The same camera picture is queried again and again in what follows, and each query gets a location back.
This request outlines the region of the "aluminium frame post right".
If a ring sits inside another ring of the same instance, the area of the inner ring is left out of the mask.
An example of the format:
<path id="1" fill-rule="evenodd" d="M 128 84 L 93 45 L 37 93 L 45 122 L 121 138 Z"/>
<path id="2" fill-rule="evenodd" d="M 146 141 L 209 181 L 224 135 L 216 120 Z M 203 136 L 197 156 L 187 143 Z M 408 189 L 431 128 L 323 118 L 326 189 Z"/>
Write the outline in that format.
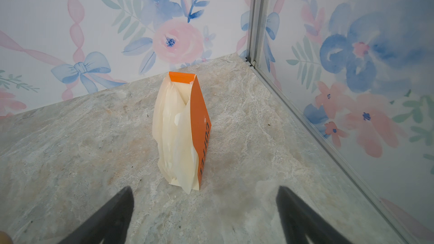
<path id="1" fill-rule="evenodd" d="M 256 68 L 260 59 L 269 0 L 251 0 L 246 60 Z"/>

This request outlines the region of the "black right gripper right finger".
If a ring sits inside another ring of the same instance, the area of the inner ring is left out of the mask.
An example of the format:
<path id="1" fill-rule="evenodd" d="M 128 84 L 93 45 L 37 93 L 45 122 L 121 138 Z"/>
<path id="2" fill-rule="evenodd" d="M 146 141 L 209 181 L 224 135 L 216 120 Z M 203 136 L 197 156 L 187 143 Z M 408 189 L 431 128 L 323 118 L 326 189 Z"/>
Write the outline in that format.
<path id="1" fill-rule="evenodd" d="M 279 187 L 276 204 L 288 244 L 350 243 L 290 188 Z"/>

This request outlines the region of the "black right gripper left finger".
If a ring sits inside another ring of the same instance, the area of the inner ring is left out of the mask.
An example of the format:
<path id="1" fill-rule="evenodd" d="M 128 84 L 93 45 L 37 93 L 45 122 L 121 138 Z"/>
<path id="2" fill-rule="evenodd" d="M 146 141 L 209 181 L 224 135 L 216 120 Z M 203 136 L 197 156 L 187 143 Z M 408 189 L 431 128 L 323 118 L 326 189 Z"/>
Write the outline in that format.
<path id="1" fill-rule="evenodd" d="M 132 188 L 124 187 L 61 244 L 123 244 L 134 210 Z"/>

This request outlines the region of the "coffee filter pack orange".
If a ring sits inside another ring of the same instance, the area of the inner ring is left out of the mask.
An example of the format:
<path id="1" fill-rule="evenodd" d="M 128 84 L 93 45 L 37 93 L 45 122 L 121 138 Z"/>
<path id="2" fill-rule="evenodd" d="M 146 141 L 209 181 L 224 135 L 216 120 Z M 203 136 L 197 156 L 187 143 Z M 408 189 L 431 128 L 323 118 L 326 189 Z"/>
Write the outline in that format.
<path id="1" fill-rule="evenodd" d="M 187 194 L 201 187 L 211 127 L 197 75 L 169 72 L 155 103 L 152 135 L 161 174 Z"/>

